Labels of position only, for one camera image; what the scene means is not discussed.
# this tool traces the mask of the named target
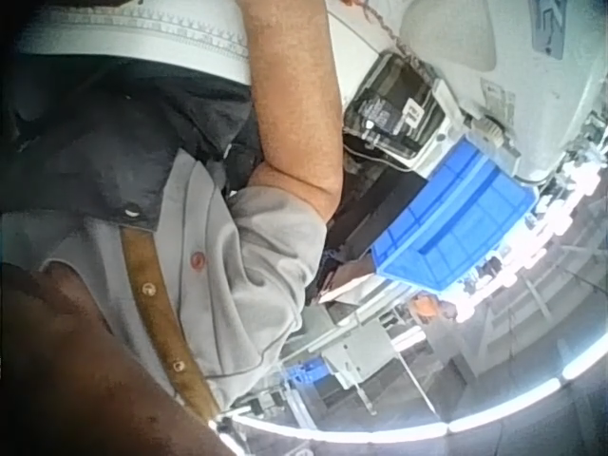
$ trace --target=white fabric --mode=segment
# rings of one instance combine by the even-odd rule
[[[133,300],[118,226],[46,212],[5,215],[2,231],[5,261],[74,268],[111,331],[175,395]],[[179,153],[155,240],[184,335],[222,409],[259,380],[299,328],[325,235],[312,207],[278,189],[241,190],[227,207],[204,167]],[[202,272],[190,264],[195,252],[205,255]]]

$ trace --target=blue object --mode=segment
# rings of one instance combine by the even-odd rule
[[[302,364],[287,368],[287,374],[291,380],[303,385],[310,385],[321,378],[331,374],[322,356],[311,359]]]
[[[466,140],[371,248],[380,276],[442,292],[492,251],[536,203]]]

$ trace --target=red button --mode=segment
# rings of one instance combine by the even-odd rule
[[[190,265],[199,273],[205,267],[205,255],[202,252],[195,252],[190,257]]]

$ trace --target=brown leather strap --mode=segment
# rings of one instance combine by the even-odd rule
[[[140,316],[173,388],[207,424],[219,413],[209,384],[190,352],[169,300],[151,233],[121,229],[124,262]]]

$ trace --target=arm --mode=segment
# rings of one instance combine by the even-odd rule
[[[2,310],[3,421],[6,435],[28,436],[18,444],[66,455],[231,454],[46,276],[3,264]]]
[[[250,185],[329,220],[342,190],[342,106],[325,0],[239,0],[264,150]]]

